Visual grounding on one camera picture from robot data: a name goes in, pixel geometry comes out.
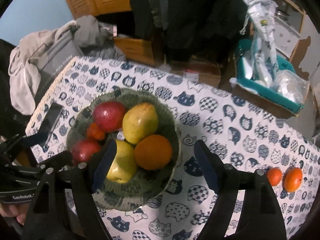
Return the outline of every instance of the floor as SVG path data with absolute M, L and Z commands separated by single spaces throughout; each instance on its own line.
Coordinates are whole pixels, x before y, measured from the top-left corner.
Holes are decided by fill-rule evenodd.
M 311 140 L 316 128 L 316 109 L 313 105 L 313 96 L 311 93 L 308 94 L 305 107 L 300 111 L 299 115 L 297 117 L 291 117 L 285 122 L 305 138 Z

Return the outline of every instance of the blue wall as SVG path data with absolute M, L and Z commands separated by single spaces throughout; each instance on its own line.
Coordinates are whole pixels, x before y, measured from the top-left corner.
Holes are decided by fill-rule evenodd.
M 0 39 L 17 46 L 31 32 L 59 28 L 71 20 L 65 0 L 13 0 L 0 18 Z

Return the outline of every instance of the white jacket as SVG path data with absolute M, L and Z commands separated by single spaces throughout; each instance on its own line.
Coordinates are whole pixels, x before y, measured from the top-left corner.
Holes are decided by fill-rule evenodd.
M 36 109 L 34 97 L 41 80 L 36 67 L 37 60 L 45 52 L 46 46 L 51 47 L 64 32 L 73 28 L 77 28 L 75 20 L 53 31 L 30 33 L 12 50 L 8 69 L 10 97 L 12 106 L 22 114 L 31 115 Z

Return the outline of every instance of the yellow pear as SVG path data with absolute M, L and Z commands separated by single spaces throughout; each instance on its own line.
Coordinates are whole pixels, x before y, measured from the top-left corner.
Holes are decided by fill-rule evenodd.
M 117 183 L 127 183 L 137 171 L 134 149 L 125 141 L 116 140 L 116 143 L 117 153 L 107 174 L 107 179 Z
M 158 128 L 158 115 L 155 106 L 150 103 L 141 103 L 131 108 L 122 121 L 122 130 L 125 139 L 138 144 L 141 140 L 152 135 Z

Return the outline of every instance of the teal box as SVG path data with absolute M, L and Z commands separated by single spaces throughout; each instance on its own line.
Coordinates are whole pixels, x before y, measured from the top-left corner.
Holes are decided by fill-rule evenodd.
M 244 76 L 244 65 L 242 61 L 242 55 L 246 50 L 251 49 L 251 40 L 240 40 L 238 42 L 236 51 L 235 51 L 235 57 L 236 57 L 236 64 L 237 64 L 237 82 L 244 87 L 251 88 L 259 93 L 259 95 L 277 105 L 280 105 L 284 107 L 285 109 L 288 109 L 294 114 L 298 114 L 300 110 L 304 107 L 303 104 L 297 104 L 292 102 L 291 100 L 279 95 L 273 90 L 270 90 L 269 88 L 266 88 L 260 84 L 257 84 L 251 79 L 246 79 Z M 281 56 L 277 56 L 278 64 L 279 64 L 279 69 L 284 70 L 288 69 L 292 72 L 295 73 L 295 70 L 292 66 L 292 64 L 282 58 Z

